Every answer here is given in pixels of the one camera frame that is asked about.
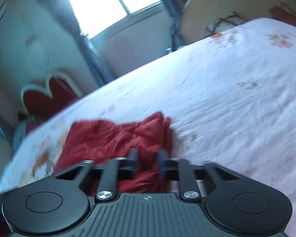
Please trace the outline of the red quilted puffer jacket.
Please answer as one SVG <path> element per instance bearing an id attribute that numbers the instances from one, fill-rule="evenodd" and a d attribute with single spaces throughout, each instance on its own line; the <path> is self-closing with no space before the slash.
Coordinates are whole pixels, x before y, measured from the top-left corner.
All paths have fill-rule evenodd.
<path id="1" fill-rule="evenodd" d="M 158 151 L 171 154 L 171 118 L 156 112 L 143 121 L 116 124 L 108 120 L 82 120 L 72 124 L 54 173 L 82 161 L 104 164 L 109 159 L 126 157 L 131 149 L 138 151 L 136 176 L 118 183 L 117 190 L 126 193 L 162 193 L 168 182 L 160 179 Z"/>

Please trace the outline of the white floral bed sheet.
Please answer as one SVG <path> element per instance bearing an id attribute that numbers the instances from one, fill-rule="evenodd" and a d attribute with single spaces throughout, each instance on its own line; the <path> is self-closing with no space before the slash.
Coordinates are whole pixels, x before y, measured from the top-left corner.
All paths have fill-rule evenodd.
<path id="1" fill-rule="evenodd" d="M 0 194 L 52 172 L 80 120 L 171 118 L 173 155 L 213 161 L 286 194 L 296 236 L 296 27 L 260 18 L 200 40 L 97 89 L 21 143 Z"/>

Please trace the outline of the blue pink pillow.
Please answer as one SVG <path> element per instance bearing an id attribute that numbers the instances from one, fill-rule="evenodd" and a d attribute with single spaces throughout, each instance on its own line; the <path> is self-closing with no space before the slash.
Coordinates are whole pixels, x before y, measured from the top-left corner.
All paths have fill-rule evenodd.
<path id="1" fill-rule="evenodd" d="M 13 152 L 17 152 L 24 138 L 38 126 L 40 126 L 44 121 L 39 118 L 30 117 L 21 121 L 15 128 L 12 148 Z"/>

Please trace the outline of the red heart-shaped headboard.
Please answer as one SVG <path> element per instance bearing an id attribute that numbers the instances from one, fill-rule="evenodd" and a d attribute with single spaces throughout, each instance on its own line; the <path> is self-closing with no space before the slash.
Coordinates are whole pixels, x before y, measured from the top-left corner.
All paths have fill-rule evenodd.
<path id="1" fill-rule="evenodd" d="M 54 71 L 44 82 L 22 87 L 22 109 L 17 112 L 17 117 L 20 121 L 30 117 L 48 120 L 81 97 L 83 92 L 70 75 Z"/>

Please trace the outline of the white floral cushion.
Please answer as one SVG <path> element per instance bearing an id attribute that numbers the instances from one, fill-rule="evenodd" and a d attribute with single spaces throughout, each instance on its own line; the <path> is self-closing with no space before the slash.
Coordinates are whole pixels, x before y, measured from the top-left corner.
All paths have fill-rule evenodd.
<path id="1" fill-rule="evenodd" d="M 236 12 L 232 12 L 208 24 L 206 31 L 210 35 L 215 35 L 244 23 L 246 23 L 245 20 L 243 20 Z"/>

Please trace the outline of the right blue curtain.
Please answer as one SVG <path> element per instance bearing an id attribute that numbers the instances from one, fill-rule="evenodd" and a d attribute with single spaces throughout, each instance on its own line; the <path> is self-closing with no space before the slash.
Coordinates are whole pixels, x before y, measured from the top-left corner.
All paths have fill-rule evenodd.
<path id="1" fill-rule="evenodd" d="M 181 32 L 181 20 L 183 16 L 183 11 L 178 0 L 161 0 L 161 2 L 168 15 L 173 20 L 170 29 L 170 50 L 171 52 L 174 52 L 186 45 Z"/>

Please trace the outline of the blue curtain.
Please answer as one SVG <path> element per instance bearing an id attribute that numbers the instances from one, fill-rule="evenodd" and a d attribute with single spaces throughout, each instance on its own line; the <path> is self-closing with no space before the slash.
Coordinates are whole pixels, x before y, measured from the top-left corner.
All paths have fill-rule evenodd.
<path id="1" fill-rule="evenodd" d="M 70 0 L 37 0 L 74 39 L 98 87 L 114 80 L 110 69 L 100 59 L 89 37 L 83 33 Z"/>
<path id="2" fill-rule="evenodd" d="M 183 16 L 183 11 L 178 0 L 161 0 L 161 2 L 168 15 L 173 20 L 170 29 L 170 50 L 171 52 L 174 52 L 186 45 L 181 32 L 181 20 Z"/>

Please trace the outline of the cream round headboard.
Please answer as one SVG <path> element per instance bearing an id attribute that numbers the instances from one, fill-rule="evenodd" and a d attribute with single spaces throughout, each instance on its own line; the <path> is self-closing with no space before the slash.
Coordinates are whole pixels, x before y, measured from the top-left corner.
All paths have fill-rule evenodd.
<path id="1" fill-rule="evenodd" d="M 269 18 L 270 8 L 280 4 L 296 13 L 296 0 L 187 0 L 181 32 L 186 44 L 191 44 L 207 37 L 208 25 L 228 14 L 235 12 L 246 22 Z"/>

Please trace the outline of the red patterned cushion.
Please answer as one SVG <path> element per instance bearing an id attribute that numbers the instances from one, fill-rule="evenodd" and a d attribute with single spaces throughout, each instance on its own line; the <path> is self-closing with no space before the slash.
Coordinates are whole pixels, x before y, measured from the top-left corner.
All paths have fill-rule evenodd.
<path id="1" fill-rule="evenodd" d="M 296 26 L 296 16 L 291 13 L 286 11 L 285 9 L 275 5 L 269 9 L 269 12 L 272 16 L 272 18 L 280 21 L 287 23 L 289 25 Z"/>

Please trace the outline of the left blue curtain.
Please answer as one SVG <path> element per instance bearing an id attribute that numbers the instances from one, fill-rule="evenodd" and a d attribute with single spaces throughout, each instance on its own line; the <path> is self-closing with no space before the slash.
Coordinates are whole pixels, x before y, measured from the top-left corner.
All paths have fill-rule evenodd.
<path id="1" fill-rule="evenodd" d="M 98 87 L 114 80 L 110 69 L 100 59 L 89 37 L 83 33 L 70 0 L 37 0 L 74 39 Z"/>

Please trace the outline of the window with white frame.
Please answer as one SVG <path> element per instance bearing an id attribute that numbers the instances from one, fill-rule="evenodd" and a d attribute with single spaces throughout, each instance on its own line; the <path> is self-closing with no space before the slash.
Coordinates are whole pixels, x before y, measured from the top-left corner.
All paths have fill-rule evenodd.
<path id="1" fill-rule="evenodd" d="M 161 0 L 70 0 L 84 34 L 90 38 L 126 18 L 161 3 Z"/>

